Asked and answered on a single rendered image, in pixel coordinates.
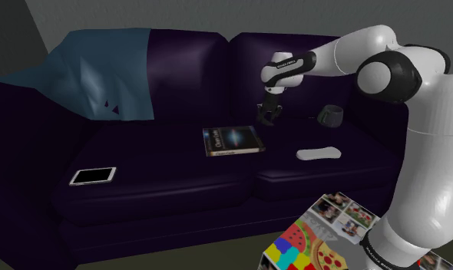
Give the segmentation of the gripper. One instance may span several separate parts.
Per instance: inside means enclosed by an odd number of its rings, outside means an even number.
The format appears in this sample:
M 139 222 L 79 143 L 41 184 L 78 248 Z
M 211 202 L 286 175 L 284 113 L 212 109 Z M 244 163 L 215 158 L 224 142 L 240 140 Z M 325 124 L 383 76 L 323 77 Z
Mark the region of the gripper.
M 279 107 L 280 94 L 272 94 L 266 92 L 262 104 L 257 105 L 257 116 L 256 120 L 259 123 L 265 123 L 267 126 L 273 126 L 274 120 L 281 114 L 282 108 Z

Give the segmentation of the dark book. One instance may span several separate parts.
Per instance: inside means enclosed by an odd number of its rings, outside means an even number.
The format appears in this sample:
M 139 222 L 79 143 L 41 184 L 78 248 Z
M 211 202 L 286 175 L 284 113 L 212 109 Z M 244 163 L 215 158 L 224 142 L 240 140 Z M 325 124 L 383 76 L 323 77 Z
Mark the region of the dark book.
M 266 150 L 253 126 L 203 128 L 207 156 L 259 153 Z

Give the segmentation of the dark grey mug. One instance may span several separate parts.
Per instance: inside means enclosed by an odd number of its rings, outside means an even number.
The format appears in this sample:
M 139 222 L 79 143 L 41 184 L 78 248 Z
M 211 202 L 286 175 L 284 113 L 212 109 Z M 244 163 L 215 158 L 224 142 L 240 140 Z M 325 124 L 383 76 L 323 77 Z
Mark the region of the dark grey mug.
M 320 125 L 329 128 L 337 128 L 342 124 L 344 110 L 337 105 L 324 106 L 317 116 Z

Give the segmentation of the white remote control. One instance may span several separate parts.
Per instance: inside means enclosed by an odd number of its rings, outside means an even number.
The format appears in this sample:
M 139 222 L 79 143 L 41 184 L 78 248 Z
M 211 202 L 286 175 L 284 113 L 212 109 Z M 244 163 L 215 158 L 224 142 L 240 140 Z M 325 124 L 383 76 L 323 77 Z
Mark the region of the white remote control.
M 321 160 L 321 159 L 338 159 L 342 152 L 335 147 L 323 147 L 318 149 L 298 150 L 296 157 L 299 160 Z

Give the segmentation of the dark purple sofa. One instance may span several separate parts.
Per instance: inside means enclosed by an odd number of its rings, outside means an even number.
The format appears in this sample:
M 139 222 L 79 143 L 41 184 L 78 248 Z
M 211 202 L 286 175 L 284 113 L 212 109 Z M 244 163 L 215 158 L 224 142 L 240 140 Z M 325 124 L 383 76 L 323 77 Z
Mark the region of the dark purple sofa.
M 152 120 L 90 120 L 34 88 L 0 82 L 0 259 L 14 270 L 74 270 L 284 230 L 325 193 L 387 189 L 392 201 L 405 105 L 361 95 L 353 76 L 308 76 L 281 96 L 273 126 L 256 122 L 263 65 L 277 51 L 328 42 L 150 30 Z M 317 121 L 328 104 L 344 110 L 337 128 Z M 253 126 L 266 150 L 206 155 L 203 128 L 241 126 Z M 342 155 L 296 157 L 323 147 Z M 111 182 L 69 185 L 78 170 L 105 167 L 117 168 Z

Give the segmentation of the patterned robot stand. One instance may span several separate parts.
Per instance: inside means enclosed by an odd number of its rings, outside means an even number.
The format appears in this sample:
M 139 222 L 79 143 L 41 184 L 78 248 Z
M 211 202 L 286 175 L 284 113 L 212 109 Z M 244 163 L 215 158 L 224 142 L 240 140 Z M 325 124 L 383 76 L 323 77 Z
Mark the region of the patterned robot stand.
M 453 239 L 453 197 L 426 197 L 406 215 L 409 239 L 388 211 L 387 189 L 320 196 L 262 253 L 257 270 L 453 270 L 434 250 Z

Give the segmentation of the blue blanket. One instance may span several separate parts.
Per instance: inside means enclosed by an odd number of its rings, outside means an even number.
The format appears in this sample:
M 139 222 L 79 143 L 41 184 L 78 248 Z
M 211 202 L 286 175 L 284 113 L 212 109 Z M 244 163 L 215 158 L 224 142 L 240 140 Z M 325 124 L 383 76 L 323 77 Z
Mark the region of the blue blanket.
M 148 28 L 69 32 L 44 62 L 0 77 L 90 120 L 152 120 Z

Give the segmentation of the white tablet with black screen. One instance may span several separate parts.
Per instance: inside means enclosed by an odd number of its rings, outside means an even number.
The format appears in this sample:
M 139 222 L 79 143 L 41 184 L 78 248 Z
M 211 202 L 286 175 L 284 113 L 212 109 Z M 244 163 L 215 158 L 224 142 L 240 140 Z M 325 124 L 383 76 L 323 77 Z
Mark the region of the white tablet with black screen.
M 113 180 L 116 171 L 116 167 L 78 170 L 71 178 L 69 185 L 84 186 L 109 183 Z

